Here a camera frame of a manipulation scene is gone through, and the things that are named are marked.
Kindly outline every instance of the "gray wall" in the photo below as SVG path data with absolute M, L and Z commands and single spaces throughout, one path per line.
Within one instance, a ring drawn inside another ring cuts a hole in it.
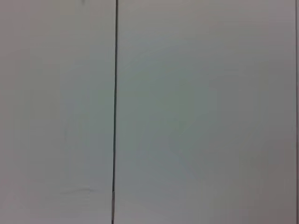
M 111 0 L 0 1 L 0 223 L 111 222 Z
M 295 224 L 293 0 L 122 0 L 115 223 Z

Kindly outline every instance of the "vertical edge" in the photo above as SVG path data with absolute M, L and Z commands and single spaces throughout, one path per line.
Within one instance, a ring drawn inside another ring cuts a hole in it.
M 117 107 L 117 53 L 118 53 L 118 0 L 115 0 L 115 52 L 114 52 L 114 131 L 113 131 L 113 180 L 111 223 L 114 224 L 115 205 L 115 154 L 116 154 L 116 107 Z
M 299 139 L 298 139 L 298 0 L 295 0 L 295 35 L 296 35 L 296 224 L 299 224 L 299 215 L 298 215 L 298 206 L 299 206 L 299 199 L 298 199 L 298 171 L 299 171 L 299 153 L 298 153 L 298 145 L 299 145 Z

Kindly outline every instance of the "dark vertical line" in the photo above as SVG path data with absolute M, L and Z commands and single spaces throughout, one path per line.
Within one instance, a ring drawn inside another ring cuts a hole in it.
M 299 215 L 298 215 L 298 206 L 299 206 L 299 199 L 298 199 L 298 171 L 299 171 L 299 165 L 298 165 L 298 146 L 299 146 L 299 139 L 298 139 L 298 0 L 295 0 L 295 31 L 296 31 L 296 224 L 298 224 L 299 221 Z
M 117 59 L 118 59 L 118 0 L 115 0 L 115 59 L 114 59 L 114 130 L 113 130 L 113 180 L 112 180 L 112 218 L 114 224 L 115 198 L 115 156 L 116 156 L 116 107 L 117 107 Z

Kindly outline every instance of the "white panel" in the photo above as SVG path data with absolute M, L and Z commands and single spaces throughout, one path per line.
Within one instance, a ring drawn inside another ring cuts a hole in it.
M 295 224 L 293 0 L 122 0 L 115 224 Z
M 111 222 L 111 0 L 0 2 L 0 223 Z

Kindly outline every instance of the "white surface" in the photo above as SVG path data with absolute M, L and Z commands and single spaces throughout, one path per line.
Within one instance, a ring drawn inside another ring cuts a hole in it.
M 116 224 L 295 224 L 292 0 L 122 0 Z
M 0 223 L 109 224 L 111 0 L 0 2 Z

